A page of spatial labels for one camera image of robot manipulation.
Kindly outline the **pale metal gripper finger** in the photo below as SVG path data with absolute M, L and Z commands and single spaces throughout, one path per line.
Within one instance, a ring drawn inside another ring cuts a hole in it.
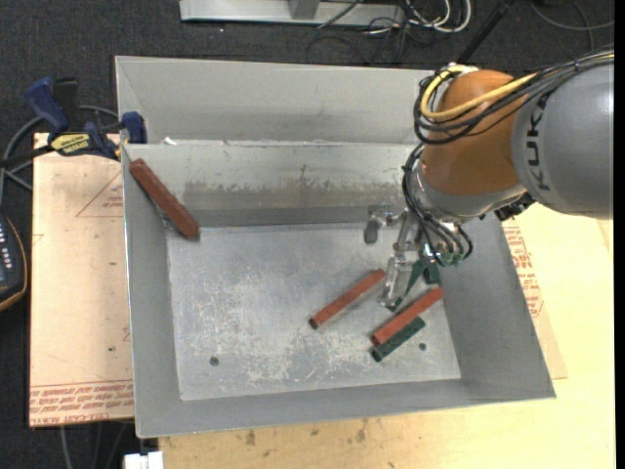
M 398 262 L 396 257 L 389 259 L 379 302 L 389 310 L 396 308 L 396 282 L 398 278 Z
M 399 306 L 407 293 L 409 292 L 410 279 L 413 269 L 413 263 L 402 260 L 397 265 L 396 278 L 396 305 Z

